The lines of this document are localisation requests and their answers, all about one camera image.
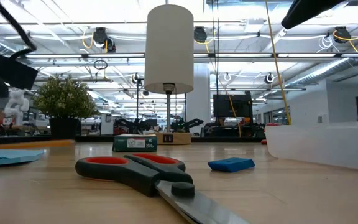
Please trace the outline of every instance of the wooden table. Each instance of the wooden table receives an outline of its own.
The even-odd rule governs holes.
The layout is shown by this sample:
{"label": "wooden table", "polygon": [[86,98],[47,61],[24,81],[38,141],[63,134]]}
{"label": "wooden table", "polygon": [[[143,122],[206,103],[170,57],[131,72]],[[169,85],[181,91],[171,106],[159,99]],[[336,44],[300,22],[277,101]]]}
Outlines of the wooden table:
{"label": "wooden table", "polygon": [[[0,223],[186,223],[160,197],[76,174],[77,159],[111,148],[46,148],[39,161],[0,167]],[[276,159],[260,144],[158,146],[157,154],[184,161],[198,190],[251,223],[358,223],[358,170]],[[256,167],[210,171],[208,161],[227,157],[253,158]]]}

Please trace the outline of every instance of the cardboard box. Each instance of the cardboard box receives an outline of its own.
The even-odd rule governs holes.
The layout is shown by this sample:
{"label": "cardboard box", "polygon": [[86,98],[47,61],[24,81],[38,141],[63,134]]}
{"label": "cardboard box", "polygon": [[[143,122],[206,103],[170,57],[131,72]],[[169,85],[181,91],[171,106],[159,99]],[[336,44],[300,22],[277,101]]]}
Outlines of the cardboard box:
{"label": "cardboard box", "polygon": [[157,137],[154,134],[122,134],[114,137],[113,152],[155,152]]}
{"label": "cardboard box", "polygon": [[155,133],[158,144],[163,145],[184,145],[191,144],[190,133]]}

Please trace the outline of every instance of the plant pot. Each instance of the plant pot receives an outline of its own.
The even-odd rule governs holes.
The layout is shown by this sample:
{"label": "plant pot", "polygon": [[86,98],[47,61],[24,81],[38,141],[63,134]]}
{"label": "plant pot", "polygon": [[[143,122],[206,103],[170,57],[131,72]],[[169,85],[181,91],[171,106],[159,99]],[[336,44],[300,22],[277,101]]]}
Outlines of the plant pot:
{"label": "plant pot", "polygon": [[75,118],[50,118],[52,139],[74,139],[78,123]]}

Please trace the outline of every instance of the blue sponge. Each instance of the blue sponge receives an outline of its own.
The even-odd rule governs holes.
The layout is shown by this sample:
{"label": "blue sponge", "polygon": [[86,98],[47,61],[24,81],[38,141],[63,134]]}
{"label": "blue sponge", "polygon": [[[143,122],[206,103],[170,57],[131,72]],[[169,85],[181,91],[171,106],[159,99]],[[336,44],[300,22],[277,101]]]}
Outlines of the blue sponge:
{"label": "blue sponge", "polygon": [[218,161],[210,161],[208,162],[208,165],[212,170],[216,171],[237,172],[243,169],[254,167],[255,163],[252,159],[233,157]]}

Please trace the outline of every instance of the pillar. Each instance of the pillar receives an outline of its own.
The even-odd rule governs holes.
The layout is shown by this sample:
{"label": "pillar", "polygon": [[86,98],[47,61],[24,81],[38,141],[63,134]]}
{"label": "pillar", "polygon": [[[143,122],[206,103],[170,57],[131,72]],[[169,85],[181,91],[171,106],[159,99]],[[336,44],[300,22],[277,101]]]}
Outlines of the pillar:
{"label": "pillar", "polygon": [[[211,122],[211,90],[209,88],[209,68],[207,63],[194,64],[194,90],[186,96],[186,121],[198,118],[204,124]],[[190,129],[191,133],[201,133],[201,127]]]}

